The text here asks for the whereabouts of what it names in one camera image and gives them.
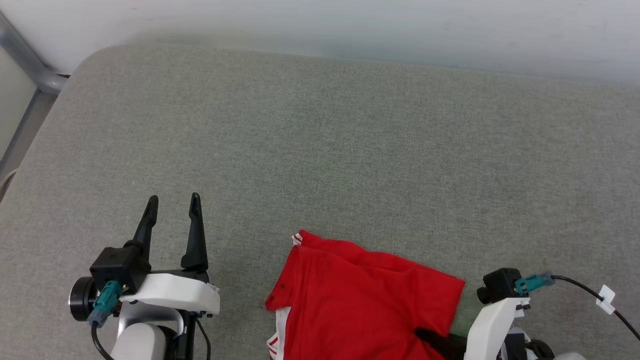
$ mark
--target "metal pipe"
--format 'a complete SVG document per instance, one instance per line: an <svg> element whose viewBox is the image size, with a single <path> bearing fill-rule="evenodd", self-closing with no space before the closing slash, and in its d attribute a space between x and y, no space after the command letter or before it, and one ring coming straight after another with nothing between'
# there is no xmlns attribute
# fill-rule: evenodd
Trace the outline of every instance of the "metal pipe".
<svg viewBox="0 0 640 360"><path fill-rule="evenodd" d="M20 65L40 91L57 95L65 86L67 78L47 69L1 12L0 46Z"/></svg>

